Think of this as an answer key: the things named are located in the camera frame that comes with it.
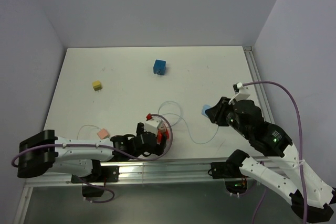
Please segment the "light blue plug charger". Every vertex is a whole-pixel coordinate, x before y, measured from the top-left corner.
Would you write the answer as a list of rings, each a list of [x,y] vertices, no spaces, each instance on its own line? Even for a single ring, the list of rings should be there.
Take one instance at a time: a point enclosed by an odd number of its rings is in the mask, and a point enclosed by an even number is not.
[[[211,108],[211,106],[208,105],[208,104],[203,105],[203,107],[202,107],[202,115],[205,116],[205,117],[208,117],[207,114],[206,114],[206,110],[208,110],[210,108]]]

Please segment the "red cube socket adapter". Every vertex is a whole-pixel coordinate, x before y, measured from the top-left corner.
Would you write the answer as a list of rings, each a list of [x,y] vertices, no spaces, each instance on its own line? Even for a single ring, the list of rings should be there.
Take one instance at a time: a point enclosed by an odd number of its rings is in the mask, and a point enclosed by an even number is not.
[[[158,128],[157,137],[156,137],[157,144],[163,143],[163,141],[169,139],[169,137],[170,137],[170,133],[169,133],[169,128],[168,127],[167,127],[167,131],[165,133],[161,133],[159,128]]]

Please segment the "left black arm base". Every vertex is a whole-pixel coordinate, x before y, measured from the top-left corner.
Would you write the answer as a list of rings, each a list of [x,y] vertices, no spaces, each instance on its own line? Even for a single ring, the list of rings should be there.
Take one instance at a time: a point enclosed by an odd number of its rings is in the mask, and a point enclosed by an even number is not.
[[[119,179],[119,166],[102,166],[93,170],[92,174],[83,178],[76,175],[71,176],[72,184],[82,184],[81,192],[84,200],[102,204],[112,201],[115,193],[107,187],[107,183],[116,183]],[[105,200],[98,200],[104,193],[109,192],[111,197]]]

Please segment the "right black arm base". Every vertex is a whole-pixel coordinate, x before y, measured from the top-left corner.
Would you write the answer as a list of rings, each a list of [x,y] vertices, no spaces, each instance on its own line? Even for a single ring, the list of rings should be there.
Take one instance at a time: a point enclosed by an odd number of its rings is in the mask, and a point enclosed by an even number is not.
[[[227,193],[237,198],[244,196],[257,186],[254,180],[248,181],[239,168],[228,162],[212,162],[208,175],[212,179],[222,179]]]

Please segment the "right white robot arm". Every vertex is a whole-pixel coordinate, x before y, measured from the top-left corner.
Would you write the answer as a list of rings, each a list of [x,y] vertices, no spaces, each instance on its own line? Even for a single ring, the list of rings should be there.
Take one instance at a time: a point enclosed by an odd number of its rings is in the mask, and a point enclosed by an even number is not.
[[[205,114],[218,126],[230,126],[263,156],[273,161],[284,176],[262,166],[249,154],[235,150],[224,162],[212,162],[208,171],[214,179],[250,177],[276,192],[292,211],[309,223],[327,222],[334,211],[335,188],[327,185],[309,165],[299,160],[291,138],[279,126],[266,122],[252,100],[230,103],[222,97]]]

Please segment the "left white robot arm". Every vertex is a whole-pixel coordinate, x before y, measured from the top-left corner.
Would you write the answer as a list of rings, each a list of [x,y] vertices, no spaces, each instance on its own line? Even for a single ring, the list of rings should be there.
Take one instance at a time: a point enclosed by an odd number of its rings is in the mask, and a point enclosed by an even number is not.
[[[44,130],[20,143],[12,166],[17,168],[19,178],[51,172],[96,182],[102,176],[102,163],[144,161],[150,155],[158,159],[169,150],[171,137],[171,128],[160,120],[153,126],[138,123],[135,134],[94,141],[64,138],[56,136],[54,130]]]

